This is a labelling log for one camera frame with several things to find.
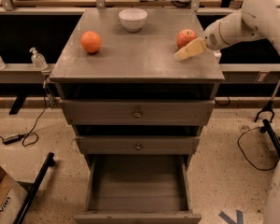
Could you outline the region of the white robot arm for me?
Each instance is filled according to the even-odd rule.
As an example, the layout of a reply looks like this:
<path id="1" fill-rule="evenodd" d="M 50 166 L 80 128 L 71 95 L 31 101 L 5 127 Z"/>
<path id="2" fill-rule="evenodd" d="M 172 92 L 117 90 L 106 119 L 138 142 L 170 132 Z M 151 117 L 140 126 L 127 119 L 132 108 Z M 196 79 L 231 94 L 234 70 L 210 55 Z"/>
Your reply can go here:
<path id="1" fill-rule="evenodd" d="M 280 56 L 280 0 L 244 0 L 239 10 L 209 25 L 202 38 L 196 38 L 175 53 L 178 61 L 220 50 L 244 41 L 267 39 Z M 280 137 L 268 120 L 264 131 L 270 136 L 279 156 L 273 173 L 263 224 L 280 224 Z"/>

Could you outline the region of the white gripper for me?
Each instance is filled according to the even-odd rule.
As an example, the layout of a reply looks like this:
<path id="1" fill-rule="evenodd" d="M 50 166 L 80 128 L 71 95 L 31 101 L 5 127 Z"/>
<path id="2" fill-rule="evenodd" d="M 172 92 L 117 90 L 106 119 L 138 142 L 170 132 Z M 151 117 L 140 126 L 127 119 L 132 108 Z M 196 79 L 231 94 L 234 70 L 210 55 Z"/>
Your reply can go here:
<path id="1" fill-rule="evenodd" d="M 206 51 L 206 46 L 212 50 L 221 49 L 223 43 L 219 32 L 219 25 L 220 21 L 215 21 L 207 26 L 203 32 L 204 40 L 202 38 L 193 39 L 175 53 L 175 59 L 177 61 L 184 61 L 188 58 L 204 53 Z"/>

